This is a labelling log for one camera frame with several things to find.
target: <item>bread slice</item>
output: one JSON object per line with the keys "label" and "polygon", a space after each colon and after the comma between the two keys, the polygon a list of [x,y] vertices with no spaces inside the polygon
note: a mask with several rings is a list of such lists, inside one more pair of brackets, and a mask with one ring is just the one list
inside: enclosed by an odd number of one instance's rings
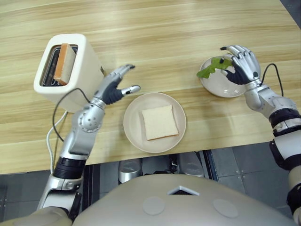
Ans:
{"label": "bread slice", "polygon": [[172,105],[143,110],[142,115],[147,140],[179,135]]}
{"label": "bread slice", "polygon": [[75,52],[67,43],[61,45],[60,55],[58,56],[54,79],[62,85],[67,85],[71,76],[75,61]]}

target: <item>robotic arm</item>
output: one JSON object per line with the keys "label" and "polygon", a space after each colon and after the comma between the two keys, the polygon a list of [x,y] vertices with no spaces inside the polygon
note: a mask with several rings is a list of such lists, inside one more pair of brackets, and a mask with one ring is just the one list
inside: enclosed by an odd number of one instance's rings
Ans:
{"label": "robotic arm", "polygon": [[86,160],[101,128],[105,107],[140,90],[138,85],[117,89],[124,75],[134,67],[125,65],[111,72],[103,79],[90,103],[73,115],[71,131],[64,140],[59,160],[54,173],[49,176],[38,210],[55,206],[63,209],[70,219],[76,218],[81,199],[81,194],[76,190],[80,187]]}
{"label": "robotic arm", "polygon": [[225,46],[230,53],[223,56],[232,62],[235,73],[222,70],[233,83],[245,85],[246,103],[262,113],[271,123],[274,139],[269,146],[279,167],[289,170],[287,204],[296,223],[301,224],[301,116],[296,104],[275,94],[260,81],[260,66],[254,53],[242,46]]}

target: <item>wooden table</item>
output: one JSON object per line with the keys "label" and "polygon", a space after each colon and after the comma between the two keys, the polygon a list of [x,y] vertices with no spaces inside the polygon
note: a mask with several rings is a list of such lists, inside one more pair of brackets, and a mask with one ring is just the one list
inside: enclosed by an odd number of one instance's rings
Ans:
{"label": "wooden table", "polygon": [[[249,47],[262,70],[276,63],[285,95],[301,110],[301,33],[278,0],[2,1],[0,174],[49,169],[45,136],[54,104],[34,92],[33,79],[47,42],[61,33],[87,36],[106,72],[135,64],[120,86],[142,87],[107,107],[88,164],[153,156],[133,147],[122,127],[129,103],[149,92],[174,97],[187,117],[183,140],[162,154],[271,140],[268,120],[251,111],[244,96],[215,97],[197,79],[200,65],[223,45]],[[274,69],[266,82],[280,93]],[[63,136],[70,122],[71,115]]]}

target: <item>white bowl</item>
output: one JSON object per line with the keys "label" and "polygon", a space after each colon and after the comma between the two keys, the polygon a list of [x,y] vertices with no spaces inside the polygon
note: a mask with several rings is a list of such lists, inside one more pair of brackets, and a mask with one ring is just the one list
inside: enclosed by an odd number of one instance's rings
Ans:
{"label": "white bowl", "polygon": [[[211,64],[211,59],[206,60],[200,70],[208,67]],[[234,67],[228,67],[227,70],[234,73]],[[210,74],[208,79],[201,78],[203,86],[212,94],[219,97],[238,97],[246,91],[244,85],[237,85],[227,79],[221,73],[220,69],[216,69],[214,73]]]}

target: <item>white cable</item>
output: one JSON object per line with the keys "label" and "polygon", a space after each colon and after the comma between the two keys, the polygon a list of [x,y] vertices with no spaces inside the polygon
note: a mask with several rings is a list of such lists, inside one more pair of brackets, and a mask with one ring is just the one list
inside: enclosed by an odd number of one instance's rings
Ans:
{"label": "white cable", "polygon": [[[63,119],[64,117],[67,115],[67,111],[64,112],[64,114],[62,115],[62,117],[60,118],[59,121],[57,121],[57,123],[55,124],[55,126],[57,126]],[[46,143],[47,143],[47,148],[49,151],[49,155],[50,155],[50,173],[53,174],[53,154],[52,154],[52,149],[50,146],[50,141],[49,141],[49,137],[50,137],[50,133],[53,131],[53,127],[51,127],[51,129],[48,131],[47,135],[46,135]]]}

